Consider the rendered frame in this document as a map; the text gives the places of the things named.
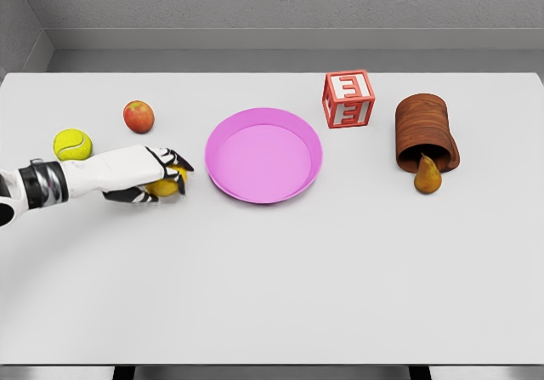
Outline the red letter block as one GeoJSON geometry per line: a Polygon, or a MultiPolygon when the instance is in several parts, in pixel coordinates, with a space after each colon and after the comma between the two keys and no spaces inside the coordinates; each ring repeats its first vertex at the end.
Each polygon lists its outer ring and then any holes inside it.
{"type": "Polygon", "coordinates": [[[322,105],[329,128],[367,126],[375,100],[366,70],[325,74],[322,105]]]}

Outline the brown pear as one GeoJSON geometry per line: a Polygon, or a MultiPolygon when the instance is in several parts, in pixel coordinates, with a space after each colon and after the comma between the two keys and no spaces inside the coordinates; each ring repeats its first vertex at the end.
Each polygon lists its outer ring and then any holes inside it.
{"type": "Polygon", "coordinates": [[[442,175],[433,159],[421,154],[419,167],[417,169],[414,186],[417,191],[423,194],[432,194],[442,185],[442,175]]]}

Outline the yellow-green tennis ball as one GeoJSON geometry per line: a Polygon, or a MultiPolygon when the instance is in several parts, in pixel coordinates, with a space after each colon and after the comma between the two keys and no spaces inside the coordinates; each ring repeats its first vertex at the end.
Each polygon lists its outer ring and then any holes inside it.
{"type": "Polygon", "coordinates": [[[82,130],[68,128],[56,134],[53,150],[55,156],[61,161],[81,161],[88,159],[92,155],[93,143],[82,130]]]}

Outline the pink plate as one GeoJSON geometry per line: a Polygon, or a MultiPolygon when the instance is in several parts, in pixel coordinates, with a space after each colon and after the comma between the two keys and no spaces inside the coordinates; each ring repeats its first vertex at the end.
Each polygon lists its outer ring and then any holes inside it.
{"type": "Polygon", "coordinates": [[[323,149],[317,132],[300,116],[253,108],[213,129],[204,160],[221,191],[241,201],[270,204],[297,196],[315,181],[323,149]]]}

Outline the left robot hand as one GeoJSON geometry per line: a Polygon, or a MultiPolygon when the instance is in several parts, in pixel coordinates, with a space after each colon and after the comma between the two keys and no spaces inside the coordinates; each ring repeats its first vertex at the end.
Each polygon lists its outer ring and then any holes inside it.
{"type": "Polygon", "coordinates": [[[179,194],[185,194],[183,172],[194,168],[178,152],[169,148],[135,145],[97,155],[99,190],[108,201],[152,203],[159,195],[148,185],[160,180],[172,181],[179,194]]]}

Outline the red apple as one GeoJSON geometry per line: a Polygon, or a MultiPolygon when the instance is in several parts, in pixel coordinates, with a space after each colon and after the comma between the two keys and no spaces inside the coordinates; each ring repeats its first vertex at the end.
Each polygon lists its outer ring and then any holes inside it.
{"type": "Polygon", "coordinates": [[[155,122],[154,111],[147,103],[141,100],[134,100],[127,103],[122,115],[127,127],[139,134],[148,133],[155,122]]]}

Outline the yellow lemon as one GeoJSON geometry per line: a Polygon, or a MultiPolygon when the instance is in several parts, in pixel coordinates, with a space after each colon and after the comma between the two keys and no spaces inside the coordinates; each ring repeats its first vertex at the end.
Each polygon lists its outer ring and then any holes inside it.
{"type": "Polygon", "coordinates": [[[168,168],[179,173],[179,179],[160,179],[145,186],[145,191],[157,197],[168,197],[179,193],[179,180],[186,182],[187,170],[179,165],[170,165],[168,168]]]}

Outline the brown wooden cup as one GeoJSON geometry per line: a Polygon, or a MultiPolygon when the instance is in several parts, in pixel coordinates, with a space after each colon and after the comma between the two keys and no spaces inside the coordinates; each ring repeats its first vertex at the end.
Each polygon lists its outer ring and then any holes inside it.
{"type": "Polygon", "coordinates": [[[395,111],[397,165],[416,173],[421,154],[440,172],[456,169],[460,155],[449,124],[446,103],[435,94],[414,94],[401,100],[395,111]]]}

